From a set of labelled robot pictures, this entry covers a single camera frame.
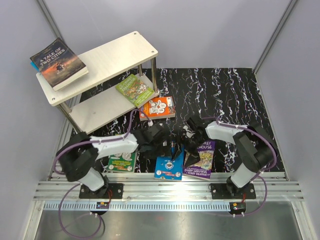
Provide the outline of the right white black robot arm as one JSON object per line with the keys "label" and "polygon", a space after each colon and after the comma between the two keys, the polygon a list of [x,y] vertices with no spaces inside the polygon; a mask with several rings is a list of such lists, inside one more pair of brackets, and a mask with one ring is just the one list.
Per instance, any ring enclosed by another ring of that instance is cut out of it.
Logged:
{"label": "right white black robot arm", "polygon": [[209,140],[233,144],[241,160],[237,170],[226,180],[225,188],[229,197],[239,198],[245,189],[263,170],[272,168],[277,161],[278,147],[262,126],[257,122],[249,125],[209,122],[198,115],[191,116],[180,137],[188,153],[184,161],[190,167],[201,160],[198,149]]}

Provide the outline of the purple 52-storey treehouse book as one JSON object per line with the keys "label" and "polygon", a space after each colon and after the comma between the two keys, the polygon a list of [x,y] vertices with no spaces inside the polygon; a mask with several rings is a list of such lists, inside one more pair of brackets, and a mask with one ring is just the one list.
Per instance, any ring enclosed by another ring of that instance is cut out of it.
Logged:
{"label": "purple 52-storey treehouse book", "polygon": [[183,175],[209,181],[211,178],[215,145],[215,141],[208,140],[199,146],[197,151],[200,156],[200,161],[188,167],[186,167],[184,163]]}

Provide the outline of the white two-tier metal shelf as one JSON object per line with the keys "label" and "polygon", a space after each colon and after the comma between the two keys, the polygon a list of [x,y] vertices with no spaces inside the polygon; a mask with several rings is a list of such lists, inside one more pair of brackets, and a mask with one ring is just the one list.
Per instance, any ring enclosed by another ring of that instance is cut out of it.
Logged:
{"label": "white two-tier metal shelf", "polygon": [[36,77],[49,104],[60,109],[75,132],[90,134],[135,106],[115,86],[72,107],[66,101],[134,67],[138,67],[137,77],[155,91],[154,98],[160,94],[156,80],[157,56],[156,48],[138,31],[133,31],[80,54],[89,73],[61,90],[54,91],[40,73]]}

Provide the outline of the blue 91-storey treehouse book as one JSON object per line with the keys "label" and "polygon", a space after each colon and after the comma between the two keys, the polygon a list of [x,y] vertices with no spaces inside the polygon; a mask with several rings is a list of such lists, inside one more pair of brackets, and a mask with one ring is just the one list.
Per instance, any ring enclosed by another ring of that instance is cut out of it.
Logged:
{"label": "blue 91-storey treehouse book", "polygon": [[38,73],[40,72],[39,68],[36,66],[35,63],[33,63],[33,62],[31,61],[30,64],[31,64],[31,66],[32,66]]}

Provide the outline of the dark tale of two cities book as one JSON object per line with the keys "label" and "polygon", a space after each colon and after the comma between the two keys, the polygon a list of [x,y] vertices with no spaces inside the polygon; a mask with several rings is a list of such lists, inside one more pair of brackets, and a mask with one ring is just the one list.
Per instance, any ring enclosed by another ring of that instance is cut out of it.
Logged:
{"label": "dark tale of two cities book", "polygon": [[89,73],[86,64],[59,37],[30,60],[54,91]]}

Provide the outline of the orange paperback book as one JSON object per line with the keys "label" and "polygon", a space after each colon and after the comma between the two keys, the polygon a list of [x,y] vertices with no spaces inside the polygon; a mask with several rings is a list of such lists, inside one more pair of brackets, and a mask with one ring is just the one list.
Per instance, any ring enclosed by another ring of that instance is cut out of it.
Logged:
{"label": "orange paperback book", "polygon": [[176,116],[175,103],[172,96],[155,97],[145,103],[140,110],[150,120],[174,118]]}

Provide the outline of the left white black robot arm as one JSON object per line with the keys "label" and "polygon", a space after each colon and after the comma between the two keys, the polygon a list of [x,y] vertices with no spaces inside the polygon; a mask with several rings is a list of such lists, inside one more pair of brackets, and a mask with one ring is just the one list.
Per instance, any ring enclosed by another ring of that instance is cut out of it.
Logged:
{"label": "left white black robot arm", "polygon": [[94,169],[96,160],[133,152],[150,158],[168,157],[172,161],[184,153],[180,140],[171,138],[169,127],[156,123],[115,136],[88,136],[80,132],[57,152],[56,160],[69,182],[82,185],[81,198],[102,199],[110,192],[110,181]]}

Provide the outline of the light blue paperback book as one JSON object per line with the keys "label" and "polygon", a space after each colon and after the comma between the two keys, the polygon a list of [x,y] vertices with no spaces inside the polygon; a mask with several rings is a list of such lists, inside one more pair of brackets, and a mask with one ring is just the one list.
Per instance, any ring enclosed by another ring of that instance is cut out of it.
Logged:
{"label": "light blue paperback book", "polygon": [[181,181],[184,164],[184,147],[174,160],[171,156],[159,156],[156,159],[154,178],[164,181]]}

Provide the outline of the aluminium mounting rail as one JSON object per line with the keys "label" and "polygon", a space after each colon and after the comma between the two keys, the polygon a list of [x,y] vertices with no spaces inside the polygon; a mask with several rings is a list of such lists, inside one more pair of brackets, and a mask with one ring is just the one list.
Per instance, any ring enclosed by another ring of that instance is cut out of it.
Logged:
{"label": "aluminium mounting rail", "polygon": [[[183,176],[181,181],[158,180],[153,173],[107,173],[111,183],[123,184],[124,202],[205,202],[212,200],[209,185],[224,183],[230,173],[213,173],[210,180]],[[297,181],[289,181],[283,172],[265,172],[253,182],[257,201],[303,201],[304,195]],[[79,198],[80,187],[65,177],[53,174],[51,180],[40,181],[34,200],[57,201],[71,188],[68,200]]]}

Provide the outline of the black marble pattern mat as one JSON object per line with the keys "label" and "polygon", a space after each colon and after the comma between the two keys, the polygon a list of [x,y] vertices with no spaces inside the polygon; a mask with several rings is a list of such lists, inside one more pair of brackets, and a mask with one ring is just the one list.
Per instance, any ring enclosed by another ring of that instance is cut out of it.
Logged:
{"label": "black marble pattern mat", "polygon": [[[107,90],[124,80],[131,69],[81,94],[80,103]],[[186,120],[198,113],[201,117],[218,117],[229,124],[247,125],[258,122],[275,140],[258,83],[251,68],[158,68],[156,81],[159,96],[171,96],[175,118],[165,118],[173,134],[181,129]],[[129,126],[130,113],[117,118],[92,133],[94,136],[123,134]],[[214,173],[234,172],[241,159],[234,145],[216,141],[213,156]],[[155,158],[140,153],[136,157],[135,173],[154,173]]]}

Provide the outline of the dark green paperback book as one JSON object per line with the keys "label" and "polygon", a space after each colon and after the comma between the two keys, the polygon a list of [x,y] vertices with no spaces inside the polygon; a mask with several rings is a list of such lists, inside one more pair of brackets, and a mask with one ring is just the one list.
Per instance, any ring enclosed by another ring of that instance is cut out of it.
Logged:
{"label": "dark green paperback book", "polygon": [[136,158],[136,152],[124,152],[110,155],[107,170],[119,173],[133,173],[135,170]]}

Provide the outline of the green 65-storey treehouse book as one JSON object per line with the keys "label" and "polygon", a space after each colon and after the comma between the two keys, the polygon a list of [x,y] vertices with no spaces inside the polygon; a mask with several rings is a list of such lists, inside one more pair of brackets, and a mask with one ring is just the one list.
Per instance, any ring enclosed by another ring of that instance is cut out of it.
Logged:
{"label": "green 65-storey treehouse book", "polygon": [[130,74],[118,83],[115,88],[137,108],[140,108],[156,96],[153,84],[145,74]]}

